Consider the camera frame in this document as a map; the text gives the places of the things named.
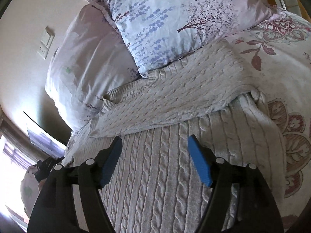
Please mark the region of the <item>person's left hand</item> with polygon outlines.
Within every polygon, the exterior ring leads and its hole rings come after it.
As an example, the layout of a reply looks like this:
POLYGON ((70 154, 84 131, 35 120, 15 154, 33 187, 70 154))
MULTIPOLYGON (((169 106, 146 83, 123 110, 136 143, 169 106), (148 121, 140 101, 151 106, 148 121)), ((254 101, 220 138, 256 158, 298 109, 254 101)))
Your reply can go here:
POLYGON ((43 179, 43 180, 41 180, 41 181, 39 182, 39 184, 38 184, 38 191, 39 191, 39 192, 42 191, 43 186, 45 185, 45 182, 46 182, 46 181, 47 181, 47 179, 45 178, 45 179, 43 179))

